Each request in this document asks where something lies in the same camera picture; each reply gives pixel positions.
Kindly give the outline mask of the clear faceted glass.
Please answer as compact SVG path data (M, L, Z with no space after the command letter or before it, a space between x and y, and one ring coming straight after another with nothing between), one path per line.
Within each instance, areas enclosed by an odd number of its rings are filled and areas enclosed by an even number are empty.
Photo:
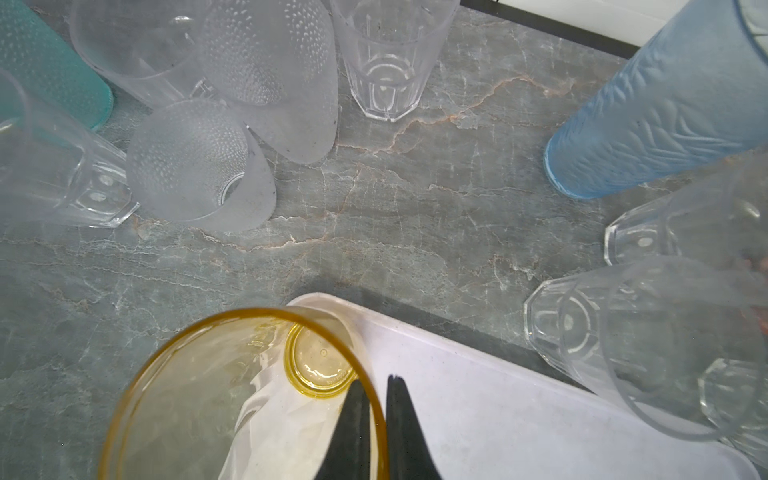
M528 343L553 368L666 435L737 432L765 389L767 281L678 256L543 282Z

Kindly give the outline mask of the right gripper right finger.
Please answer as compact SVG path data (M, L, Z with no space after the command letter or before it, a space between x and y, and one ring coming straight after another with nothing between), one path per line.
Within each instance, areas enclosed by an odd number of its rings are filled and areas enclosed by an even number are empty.
M386 425L390 478L440 480L406 382L395 375L387 382Z

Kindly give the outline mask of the blue plastic cup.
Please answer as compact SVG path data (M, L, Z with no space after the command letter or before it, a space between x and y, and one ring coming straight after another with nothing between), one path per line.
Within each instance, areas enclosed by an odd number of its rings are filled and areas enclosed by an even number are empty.
M767 4L689 1L549 140L551 184L594 199L767 142Z

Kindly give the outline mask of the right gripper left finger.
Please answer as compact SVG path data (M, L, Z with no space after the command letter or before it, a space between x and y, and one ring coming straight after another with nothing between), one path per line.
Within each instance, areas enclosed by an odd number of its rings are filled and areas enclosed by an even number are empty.
M370 406L362 383L350 385L316 480L370 478Z

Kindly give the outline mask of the yellow plastic cup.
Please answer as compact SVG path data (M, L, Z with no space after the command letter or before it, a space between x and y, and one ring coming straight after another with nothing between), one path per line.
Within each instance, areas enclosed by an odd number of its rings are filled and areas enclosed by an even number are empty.
M358 329L323 310L243 308L157 350L124 391L102 479L315 479L348 389L370 406L370 478L389 477L387 431Z

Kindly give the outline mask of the teal plastic cup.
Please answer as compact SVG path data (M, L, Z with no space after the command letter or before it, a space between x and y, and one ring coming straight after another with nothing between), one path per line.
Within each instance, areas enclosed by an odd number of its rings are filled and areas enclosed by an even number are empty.
M91 130L110 118L110 87L33 10L1 3L1 68Z

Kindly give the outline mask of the lilac plastic tray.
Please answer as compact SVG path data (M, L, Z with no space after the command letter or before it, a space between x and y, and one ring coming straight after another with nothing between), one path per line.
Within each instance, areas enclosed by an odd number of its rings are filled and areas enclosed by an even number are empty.
M663 435L592 393L341 298L295 305L356 327L383 391L404 378L445 479L754 479L719 443Z

